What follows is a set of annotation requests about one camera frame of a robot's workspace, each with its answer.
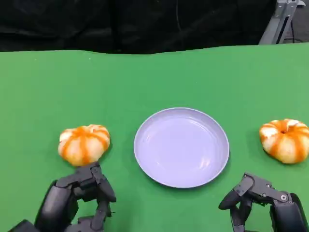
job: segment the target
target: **plate rim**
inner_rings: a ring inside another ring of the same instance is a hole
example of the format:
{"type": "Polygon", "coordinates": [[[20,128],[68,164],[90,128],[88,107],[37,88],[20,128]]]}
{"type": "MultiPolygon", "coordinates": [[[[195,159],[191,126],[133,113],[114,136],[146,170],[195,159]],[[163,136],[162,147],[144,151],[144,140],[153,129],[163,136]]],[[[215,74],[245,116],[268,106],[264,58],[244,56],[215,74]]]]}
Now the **plate rim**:
{"type": "Polygon", "coordinates": [[[188,107],[172,107],[172,108],[163,109],[163,110],[160,110],[160,111],[158,111],[158,112],[156,112],[156,113],[150,115],[148,118],[146,118],[146,119],[143,121],[143,123],[140,125],[140,127],[138,128],[138,130],[137,130],[137,132],[136,132],[136,134],[135,134],[135,137],[134,137],[134,144],[133,144],[133,150],[134,150],[135,159],[136,159],[136,161],[137,161],[139,167],[142,169],[142,171],[143,171],[147,176],[149,176],[151,179],[153,179],[153,180],[156,181],[157,183],[160,183],[160,184],[165,185],[165,186],[168,186],[168,187],[177,188],[177,189],[196,188],[196,187],[200,187],[200,186],[202,186],[202,185],[205,185],[205,184],[211,182],[212,180],[214,180],[215,178],[217,178],[217,177],[222,173],[222,171],[224,170],[224,168],[225,168],[226,165],[227,165],[227,162],[228,162],[229,156],[230,156],[229,141],[228,141],[226,132],[225,132],[225,130],[223,130],[223,128],[221,127],[221,125],[220,125],[215,119],[213,119],[213,117],[209,116],[208,114],[206,114],[206,113],[204,113],[204,112],[202,112],[202,111],[200,111],[200,110],[196,110],[196,109],[192,109],[192,108],[188,108],[188,107]],[[223,132],[223,134],[224,134],[224,138],[225,138],[226,144],[227,144],[227,150],[228,150],[228,152],[227,152],[227,156],[226,156],[226,159],[225,159],[225,161],[224,161],[223,167],[220,169],[220,171],[219,171],[216,175],[214,175],[213,178],[211,178],[211,179],[209,179],[209,180],[207,180],[207,181],[205,181],[205,182],[201,182],[201,183],[198,184],[198,185],[194,185],[194,186],[190,186],[190,187],[179,187],[179,186],[173,186],[173,185],[171,185],[171,184],[167,184],[167,183],[164,183],[164,182],[162,182],[162,181],[157,180],[155,177],[149,175],[149,174],[144,170],[144,168],[141,166],[140,160],[139,160],[138,157],[137,157],[137,152],[136,152],[136,150],[137,150],[137,149],[136,149],[136,146],[137,146],[137,145],[136,145],[136,143],[137,143],[137,137],[138,137],[138,135],[141,133],[140,131],[141,131],[142,127],[144,126],[144,124],[146,124],[146,122],[148,122],[148,120],[150,120],[150,119],[151,119],[152,117],[154,117],[155,115],[160,114],[160,113],[162,113],[162,112],[164,112],[164,111],[170,111],[170,110],[189,110],[189,111],[195,111],[195,112],[197,112],[197,113],[203,114],[203,115],[209,117],[209,118],[210,118],[215,124],[217,124],[217,126],[222,130],[222,132],[223,132]]]}

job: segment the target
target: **plate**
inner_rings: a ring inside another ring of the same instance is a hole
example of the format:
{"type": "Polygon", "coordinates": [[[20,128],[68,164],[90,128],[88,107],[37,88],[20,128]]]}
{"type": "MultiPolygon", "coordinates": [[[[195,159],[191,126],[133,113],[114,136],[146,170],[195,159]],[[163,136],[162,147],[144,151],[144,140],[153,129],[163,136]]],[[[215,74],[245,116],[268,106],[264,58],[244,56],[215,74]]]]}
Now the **plate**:
{"type": "Polygon", "coordinates": [[[193,188],[222,172],[229,143],[222,127],[207,114],[170,108],[143,122],[135,136],[134,153],[153,180],[170,187],[193,188]]]}

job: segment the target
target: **robotic finger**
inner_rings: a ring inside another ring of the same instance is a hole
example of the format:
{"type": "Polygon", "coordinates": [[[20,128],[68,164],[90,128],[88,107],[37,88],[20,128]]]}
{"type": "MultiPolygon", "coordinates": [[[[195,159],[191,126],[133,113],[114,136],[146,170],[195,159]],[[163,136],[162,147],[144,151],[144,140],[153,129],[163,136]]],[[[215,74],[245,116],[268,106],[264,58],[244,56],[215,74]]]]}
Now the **robotic finger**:
{"type": "Polygon", "coordinates": [[[245,222],[252,203],[271,205],[274,232],[309,232],[303,207],[296,194],[275,190],[269,181],[249,173],[244,174],[241,182],[219,204],[219,209],[230,210],[234,232],[246,231],[245,222]]]}

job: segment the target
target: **pumpkin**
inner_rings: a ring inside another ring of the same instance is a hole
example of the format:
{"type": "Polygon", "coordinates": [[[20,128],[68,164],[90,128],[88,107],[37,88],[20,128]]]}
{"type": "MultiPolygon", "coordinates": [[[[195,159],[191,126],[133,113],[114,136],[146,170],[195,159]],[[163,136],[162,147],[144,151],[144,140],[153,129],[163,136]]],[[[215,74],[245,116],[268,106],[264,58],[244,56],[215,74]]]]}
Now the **pumpkin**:
{"type": "Polygon", "coordinates": [[[309,153],[309,128],[294,119],[273,120],[261,126],[264,150],[282,163],[299,163],[309,153]]]}
{"type": "Polygon", "coordinates": [[[59,155],[73,166],[98,161],[110,145],[110,134],[101,125],[66,129],[60,134],[59,155]]]}

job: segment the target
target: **cable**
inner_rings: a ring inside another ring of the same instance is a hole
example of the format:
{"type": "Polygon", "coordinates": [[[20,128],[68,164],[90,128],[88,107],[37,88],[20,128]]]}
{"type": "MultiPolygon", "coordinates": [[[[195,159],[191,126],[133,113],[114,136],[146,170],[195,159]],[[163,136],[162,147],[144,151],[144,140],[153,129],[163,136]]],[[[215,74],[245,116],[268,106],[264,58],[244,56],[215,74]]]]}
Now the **cable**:
{"type": "Polygon", "coordinates": [[[295,43],[295,41],[298,41],[298,42],[304,43],[304,41],[303,41],[303,40],[295,38],[295,32],[294,32],[293,20],[291,20],[291,31],[292,31],[292,37],[291,37],[291,38],[285,38],[284,40],[292,40],[292,41],[293,41],[293,43],[295,43]]]}
{"type": "Polygon", "coordinates": [[[180,40],[182,43],[182,50],[184,50],[183,30],[180,27],[179,18],[178,18],[178,0],[176,0],[176,20],[177,20],[177,27],[178,27],[179,34],[180,34],[180,40]]]}
{"type": "Polygon", "coordinates": [[[291,31],[292,31],[292,40],[293,40],[293,43],[295,43],[295,34],[294,34],[293,20],[291,20],[291,31]]]}

